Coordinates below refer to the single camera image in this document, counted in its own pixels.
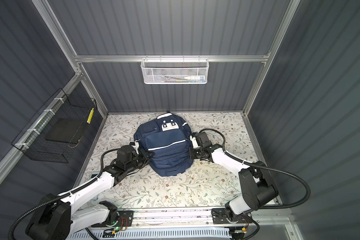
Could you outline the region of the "navy blue student backpack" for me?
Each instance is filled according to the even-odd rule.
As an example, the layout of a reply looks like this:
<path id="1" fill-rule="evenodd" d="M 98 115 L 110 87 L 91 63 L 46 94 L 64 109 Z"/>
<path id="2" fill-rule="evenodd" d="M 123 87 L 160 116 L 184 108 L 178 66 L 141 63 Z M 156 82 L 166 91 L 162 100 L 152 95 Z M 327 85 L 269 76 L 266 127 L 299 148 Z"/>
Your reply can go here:
<path id="1" fill-rule="evenodd" d="M 140 150 L 154 154 L 149 165 L 158 175 L 172 177 L 184 173 L 194 163 L 190 157 L 191 135 L 189 124 L 168 112 L 141 124 L 134 140 Z"/>

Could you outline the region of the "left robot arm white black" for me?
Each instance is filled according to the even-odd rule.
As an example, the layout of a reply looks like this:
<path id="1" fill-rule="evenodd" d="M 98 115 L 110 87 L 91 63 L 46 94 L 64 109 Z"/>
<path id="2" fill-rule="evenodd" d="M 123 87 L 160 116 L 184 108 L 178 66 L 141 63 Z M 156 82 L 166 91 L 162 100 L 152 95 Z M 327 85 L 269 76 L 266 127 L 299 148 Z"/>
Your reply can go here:
<path id="1" fill-rule="evenodd" d="M 94 197 L 145 167 L 154 156 L 153 152 L 137 150 L 131 145 L 114 151 L 117 152 L 116 159 L 108 166 L 101 162 L 100 172 L 89 181 L 66 193 L 46 196 L 39 207 L 32 211 L 26 235 L 33 240 L 64 240 L 71 234 L 96 224 L 118 229 L 127 226 L 118 208 L 108 201 L 82 209 Z"/>

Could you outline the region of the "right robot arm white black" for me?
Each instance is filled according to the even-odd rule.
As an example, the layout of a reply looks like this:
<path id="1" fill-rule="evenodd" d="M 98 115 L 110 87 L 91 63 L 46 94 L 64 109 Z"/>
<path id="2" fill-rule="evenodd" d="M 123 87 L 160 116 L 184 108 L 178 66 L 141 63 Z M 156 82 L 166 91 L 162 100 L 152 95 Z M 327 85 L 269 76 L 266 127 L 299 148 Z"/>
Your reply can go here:
<path id="1" fill-rule="evenodd" d="M 239 179 L 241 193 L 225 204 L 223 216 L 228 222 L 237 222 L 243 213 L 257 211 L 279 195 L 272 175 L 263 162 L 247 163 L 227 152 L 224 146 L 213 144 L 205 132 L 193 133 L 191 141 L 192 159 L 220 165 Z"/>

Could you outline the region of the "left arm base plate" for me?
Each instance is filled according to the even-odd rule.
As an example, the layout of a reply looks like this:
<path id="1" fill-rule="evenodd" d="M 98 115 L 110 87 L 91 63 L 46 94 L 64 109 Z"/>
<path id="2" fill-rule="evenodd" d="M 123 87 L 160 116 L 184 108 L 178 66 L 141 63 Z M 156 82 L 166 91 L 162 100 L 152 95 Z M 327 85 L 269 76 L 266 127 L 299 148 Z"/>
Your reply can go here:
<path id="1" fill-rule="evenodd" d="M 113 211 L 102 223 L 91 225 L 92 228 L 126 228 L 130 227 L 133 222 L 134 211 Z"/>

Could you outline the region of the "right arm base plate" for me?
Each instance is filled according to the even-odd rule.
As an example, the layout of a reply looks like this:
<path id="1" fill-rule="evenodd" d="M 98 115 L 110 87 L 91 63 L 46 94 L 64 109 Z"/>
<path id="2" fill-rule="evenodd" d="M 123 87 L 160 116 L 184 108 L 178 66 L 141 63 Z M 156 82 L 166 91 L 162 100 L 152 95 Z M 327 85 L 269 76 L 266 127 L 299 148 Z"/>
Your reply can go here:
<path id="1" fill-rule="evenodd" d="M 250 217 L 244 213 L 234 214 L 231 210 L 223 208 L 213 208 L 211 210 L 213 223 L 216 225 L 223 224 L 242 224 L 247 225 L 253 223 Z"/>

